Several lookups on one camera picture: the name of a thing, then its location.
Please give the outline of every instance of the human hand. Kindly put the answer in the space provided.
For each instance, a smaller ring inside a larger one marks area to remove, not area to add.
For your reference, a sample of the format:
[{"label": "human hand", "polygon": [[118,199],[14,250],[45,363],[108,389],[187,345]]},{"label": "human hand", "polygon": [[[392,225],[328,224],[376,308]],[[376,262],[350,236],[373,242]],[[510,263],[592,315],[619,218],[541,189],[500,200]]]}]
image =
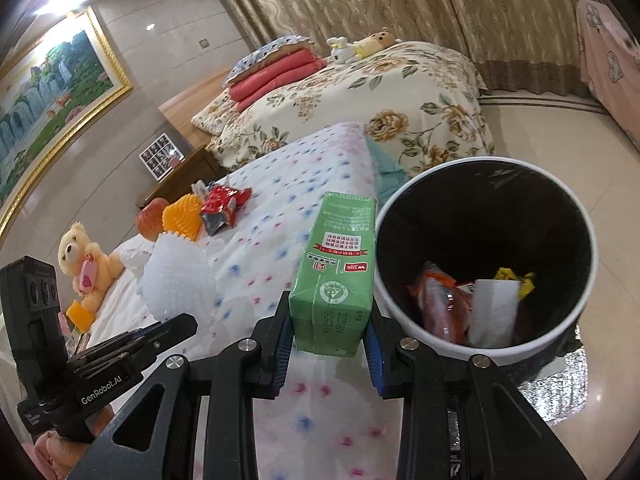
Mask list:
[{"label": "human hand", "polygon": [[[91,428],[93,436],[98,436],[107,424],[113,418],[113,409],[111,405],[101,409],[94,420],[94,426]],[[65,478],[82,455],[89,449],[90,444],[81,444],[73,442],[59,436],[55,431],[47,431],[41,435],[36,441],[36,450],[49,459],[53,466],[56,476],[59,479]]]}]

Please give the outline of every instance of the screw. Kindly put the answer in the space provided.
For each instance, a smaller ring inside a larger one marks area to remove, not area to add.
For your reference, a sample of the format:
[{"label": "screw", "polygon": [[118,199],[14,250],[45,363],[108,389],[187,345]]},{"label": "screw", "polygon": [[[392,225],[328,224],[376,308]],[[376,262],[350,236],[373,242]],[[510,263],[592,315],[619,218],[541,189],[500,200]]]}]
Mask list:
[{"label": "screw", "polygon": [[420,346],[420,343],[413,337],[405,337],[400,340],[400,346],[405,350],[416,350],[418,346]]},{"label": "screw", "polygon": [[184,364],[184,358],[181,355],[171,355],[164,362],[167,368],[175,370]]},{"label": "screw", "polygon": [[478,368],[488,368],[491,366],[491,359],[486,355],[476,354],[471,358],[471,362]]},{"label": "screw", "polygon": [[240,341],[238,341],[238,348],[243,352],[251,352],[252,350],[255,350],[257,346],[258,343],[250,338],[241,339]]}]

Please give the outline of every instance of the polka dot pillow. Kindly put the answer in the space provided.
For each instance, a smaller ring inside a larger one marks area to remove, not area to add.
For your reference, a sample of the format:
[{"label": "polka dot pillow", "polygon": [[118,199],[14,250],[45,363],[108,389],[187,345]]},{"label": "polka dot pillow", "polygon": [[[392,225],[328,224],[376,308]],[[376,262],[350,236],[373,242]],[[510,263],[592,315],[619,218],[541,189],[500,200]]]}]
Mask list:
[{"label": "polka dot pillow", "polygon": [[291,54],[297,50],[301,50],[312,44],[313,42],[305,36],[283,36],[271,43],[260,47],[246,57],[243,57],[233,70],[229,72],[225,79],[225,87],[238,83],[246,79],[251,74],[270,65],[271,63]]}]

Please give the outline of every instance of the gold picture frame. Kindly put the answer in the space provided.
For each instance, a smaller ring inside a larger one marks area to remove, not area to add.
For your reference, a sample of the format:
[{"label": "gold picture frame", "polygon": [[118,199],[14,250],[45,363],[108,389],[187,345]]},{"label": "gold picture frame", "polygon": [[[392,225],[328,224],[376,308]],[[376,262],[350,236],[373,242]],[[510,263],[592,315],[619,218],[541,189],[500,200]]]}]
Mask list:
[{"label": "gold picture frame", "polygon": [[0,244],[50,165],[131,89],[91,7],[0,68]]}]

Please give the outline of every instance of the green milk carton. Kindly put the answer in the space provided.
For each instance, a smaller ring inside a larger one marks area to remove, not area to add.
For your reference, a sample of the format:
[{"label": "green milk carton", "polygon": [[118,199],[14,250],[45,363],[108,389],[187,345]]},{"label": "green milk carton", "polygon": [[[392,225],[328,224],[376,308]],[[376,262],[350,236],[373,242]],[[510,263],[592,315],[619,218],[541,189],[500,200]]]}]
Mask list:
[{"label": "green milk carton", "polygon": [[376,200],[327,192],[289,295],[296,347],[353,357],[373,298]]}]

